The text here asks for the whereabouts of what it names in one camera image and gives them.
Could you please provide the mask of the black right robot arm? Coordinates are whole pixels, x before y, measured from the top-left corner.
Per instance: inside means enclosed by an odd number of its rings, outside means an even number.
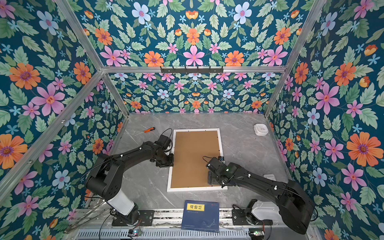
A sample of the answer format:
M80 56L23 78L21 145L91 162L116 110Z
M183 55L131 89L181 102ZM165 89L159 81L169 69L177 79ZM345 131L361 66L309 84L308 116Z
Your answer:
M292 180L287 183L273 181L249 172L238 164L226 165L211 158L206 165L221 187L241 187L253 191L274 203L286 226L304 235L316 212L315 203L303 188Z

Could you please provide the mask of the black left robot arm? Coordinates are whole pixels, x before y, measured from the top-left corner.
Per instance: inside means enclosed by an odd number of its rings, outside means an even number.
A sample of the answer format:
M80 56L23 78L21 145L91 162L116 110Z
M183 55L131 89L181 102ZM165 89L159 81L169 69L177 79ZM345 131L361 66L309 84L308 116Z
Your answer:
M158 168L169 168L174 164L170 137L160 135L155 142L144 142L141 146L115 155L100 155L86 180L86 188L101 197L117 213L128 216L135 210L135 203L122 190L124 172L150 161Z

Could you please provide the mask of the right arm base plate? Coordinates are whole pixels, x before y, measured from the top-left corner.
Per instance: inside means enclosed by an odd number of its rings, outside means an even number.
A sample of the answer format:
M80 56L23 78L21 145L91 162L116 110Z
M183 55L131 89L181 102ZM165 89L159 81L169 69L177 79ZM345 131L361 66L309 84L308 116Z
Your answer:
M243 210L240 210L239 208L232 208L232 221L233 225L235 226L272 226L273 221L272 220L254 220L249 221L246 215L243 213Z

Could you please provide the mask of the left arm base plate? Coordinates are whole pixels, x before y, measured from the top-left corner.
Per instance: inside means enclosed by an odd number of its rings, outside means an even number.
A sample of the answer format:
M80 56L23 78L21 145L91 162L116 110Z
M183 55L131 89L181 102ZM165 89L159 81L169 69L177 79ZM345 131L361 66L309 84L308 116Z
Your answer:
M151 226L154 220L155 211L153 210L133 210L127 216L112 211L113 227L138 227L138 226Z

